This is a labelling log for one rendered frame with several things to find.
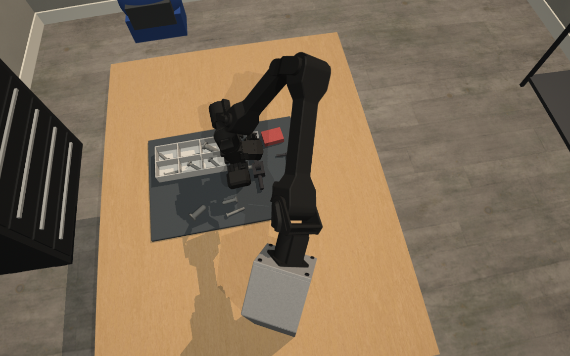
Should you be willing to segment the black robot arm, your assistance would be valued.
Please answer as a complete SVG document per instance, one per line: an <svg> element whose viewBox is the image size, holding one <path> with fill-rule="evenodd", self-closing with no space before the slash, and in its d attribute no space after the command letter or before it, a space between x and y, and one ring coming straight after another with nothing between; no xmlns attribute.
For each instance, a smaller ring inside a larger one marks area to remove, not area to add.
<svg viewBox="0 0 570 356"><path fill-rule="evenodd" d="M323 228L310 174L318 103L328 90L330 77L328 63L299 52L272 59L266 74L243 101L232 107L227 99L209 105L220 151L235 151L239 147L237 134L246 135L240 139L240 163L245 164L246 160L262 159L262 142L253 131L262 111L285 85L288 87L292 111L285 174L274 181L271 198L271 226L279 234L275 250L267 251L280 267L309 267L304 261L309 235L318 235Z"/></svg>

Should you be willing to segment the red rectangular block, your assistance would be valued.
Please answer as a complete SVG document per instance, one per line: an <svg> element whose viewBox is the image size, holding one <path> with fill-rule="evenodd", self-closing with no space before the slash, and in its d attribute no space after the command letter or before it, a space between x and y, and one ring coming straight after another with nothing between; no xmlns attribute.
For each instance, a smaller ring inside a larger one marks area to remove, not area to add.
<svg viewBox="0 0 570 356"><path fill-rule="evenodd" d="M281 128L275 128L262 132L263 143L266 146L278 144L284 141L284 136L282 134Z"/></svg>

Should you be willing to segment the grey metal clevis fork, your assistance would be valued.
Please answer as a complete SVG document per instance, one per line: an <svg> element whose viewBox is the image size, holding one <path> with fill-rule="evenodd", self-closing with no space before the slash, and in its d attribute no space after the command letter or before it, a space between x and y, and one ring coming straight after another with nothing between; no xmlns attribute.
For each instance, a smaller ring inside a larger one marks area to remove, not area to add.
<svg viewBox="0 0 570 356"><path fill-rule="evenodd" d="M261 170L261 171L256 171L255 163L253 163L253 164L252 164L252 169L253 169L253 175L254 175L254 177L255 177L255 178L258 178L260 190L263 190L264 188L263 188L263 180L262 180L262 177L265 177L265 171L264 171L264 168L263 168L263 161L260 162L260 166L261 166L261 169L262 169L262 170Z"/></svg>

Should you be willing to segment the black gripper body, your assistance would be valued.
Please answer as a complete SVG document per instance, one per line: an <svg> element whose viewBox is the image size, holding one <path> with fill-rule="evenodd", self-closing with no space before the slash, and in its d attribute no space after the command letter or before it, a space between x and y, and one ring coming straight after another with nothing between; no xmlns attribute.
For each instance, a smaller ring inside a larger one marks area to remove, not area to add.
<svg viewBox="0 0 570 356"><path fill-rule="evenodd" d="M251 184L249 170L246 169L246 164L240 163L241 144L240 138L243 139L242 134L237 134L239 138L239 147L230 153L220 151L220 156L224 157L225 164L230 164L231 172L228 172L228 187L230 189L240 188Z"/></svg>

